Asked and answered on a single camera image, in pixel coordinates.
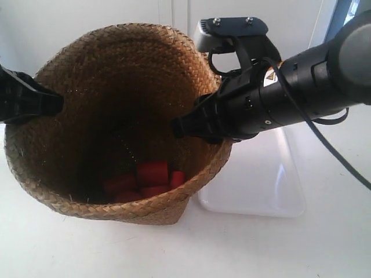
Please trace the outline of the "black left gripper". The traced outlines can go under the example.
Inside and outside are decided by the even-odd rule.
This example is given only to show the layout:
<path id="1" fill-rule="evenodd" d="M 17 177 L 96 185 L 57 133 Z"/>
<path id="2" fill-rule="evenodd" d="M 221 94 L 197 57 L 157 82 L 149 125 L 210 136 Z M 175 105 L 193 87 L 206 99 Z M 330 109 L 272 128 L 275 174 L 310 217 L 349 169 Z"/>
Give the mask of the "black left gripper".
<path id="1" fill-rule="evenodd" d="M 1 123 L 22 125 L 26 116 L 55 116 L 63 105 L 61 94 L 43 87 L 24 72 L 1 65 Z"/>

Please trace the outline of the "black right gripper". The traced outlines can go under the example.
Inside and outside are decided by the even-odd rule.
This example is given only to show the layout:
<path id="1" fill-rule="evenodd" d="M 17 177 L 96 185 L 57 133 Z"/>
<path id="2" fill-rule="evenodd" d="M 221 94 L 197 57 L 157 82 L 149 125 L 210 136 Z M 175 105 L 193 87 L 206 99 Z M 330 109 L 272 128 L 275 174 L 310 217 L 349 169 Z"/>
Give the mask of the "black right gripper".
<path id="1" fill-rule="evenodd" d="M 220 75 L 217 92 L 198 97 L 192 110 L 170 121 L 175 138 L 198 137 L 208 144 L 230 138 L 247 140 L 258 133 L 281 127 L 285 117 L 278 108 L 286 97 L 269 62 L 252 69 L 234 69 Z"/>

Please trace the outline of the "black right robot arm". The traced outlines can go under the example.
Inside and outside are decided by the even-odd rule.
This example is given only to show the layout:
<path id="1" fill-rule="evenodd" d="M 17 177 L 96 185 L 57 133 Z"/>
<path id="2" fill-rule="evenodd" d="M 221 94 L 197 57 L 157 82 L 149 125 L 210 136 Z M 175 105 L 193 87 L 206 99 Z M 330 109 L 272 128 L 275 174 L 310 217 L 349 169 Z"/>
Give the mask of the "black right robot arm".
<path id="1" fill-rule="evenodd" d="M 370 12 L 345 24 L 321 45 L 282 60 L 256 17 L 199 22 L 198 51 L 236 53 L 240 68 L 221 74 L 220 87 L 198 97 L 193 109 L 171 122 L 175 137 L 194 136 L 217 144 L 245 140 L 281 126 L 370 104 Z"/>

